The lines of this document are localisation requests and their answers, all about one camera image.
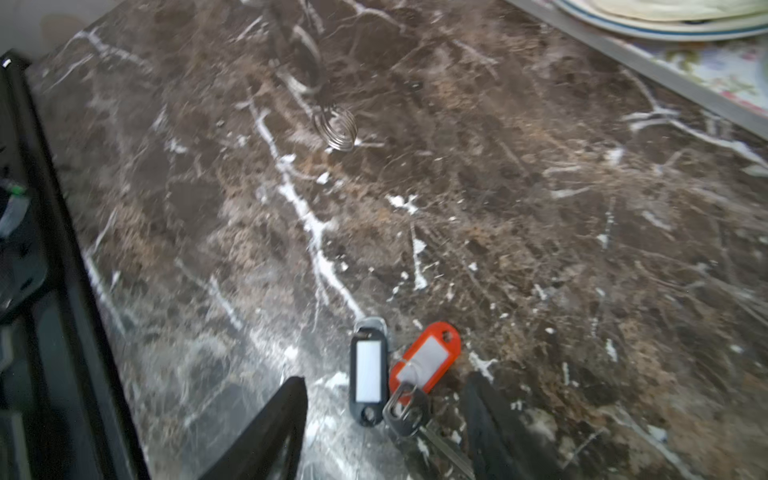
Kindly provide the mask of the red key tag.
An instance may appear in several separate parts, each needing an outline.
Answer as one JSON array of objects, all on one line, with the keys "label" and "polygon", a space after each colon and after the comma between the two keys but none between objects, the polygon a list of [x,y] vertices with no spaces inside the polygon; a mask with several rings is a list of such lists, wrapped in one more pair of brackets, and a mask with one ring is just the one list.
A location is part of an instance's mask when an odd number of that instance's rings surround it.
[{"label": "red key tag", "polygon": [[459,358],[462,342],[458,330],[448,322],[428,325],[391,369],[389,389],[402,383],[429,393]]}]

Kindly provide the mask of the metal keyring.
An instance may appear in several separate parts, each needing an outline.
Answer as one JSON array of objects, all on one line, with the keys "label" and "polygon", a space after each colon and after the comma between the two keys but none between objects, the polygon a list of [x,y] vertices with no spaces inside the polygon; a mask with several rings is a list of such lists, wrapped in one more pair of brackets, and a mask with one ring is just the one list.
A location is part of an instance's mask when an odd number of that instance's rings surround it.
[{"label": "metal keyring", "polygon": [[321,106],[312,114],[313,126],[326,144],[338,151],[351,151],[357,140],[358,127],[355,116],[338,106]]}]

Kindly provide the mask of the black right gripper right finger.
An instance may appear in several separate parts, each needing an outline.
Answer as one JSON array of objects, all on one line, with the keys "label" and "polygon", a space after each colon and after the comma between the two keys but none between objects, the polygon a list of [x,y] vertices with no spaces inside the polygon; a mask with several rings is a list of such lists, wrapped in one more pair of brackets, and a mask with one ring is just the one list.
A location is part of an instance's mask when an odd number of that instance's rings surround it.
[{"label": "black right gripper right finger", "polygon": [[567,479],[556,456],[478,372],[467,376],[460,411],[477,479]]}]

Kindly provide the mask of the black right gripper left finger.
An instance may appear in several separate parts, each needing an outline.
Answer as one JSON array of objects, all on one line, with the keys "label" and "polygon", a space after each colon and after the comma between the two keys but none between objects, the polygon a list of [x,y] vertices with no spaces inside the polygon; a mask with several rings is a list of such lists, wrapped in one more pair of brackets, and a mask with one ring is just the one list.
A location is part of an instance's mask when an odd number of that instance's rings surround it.
[{"label": "black right gripper left finger", "polygon": [[300,464],[308,395],[305,379],[288,378],[204,479],[295,479]]}]

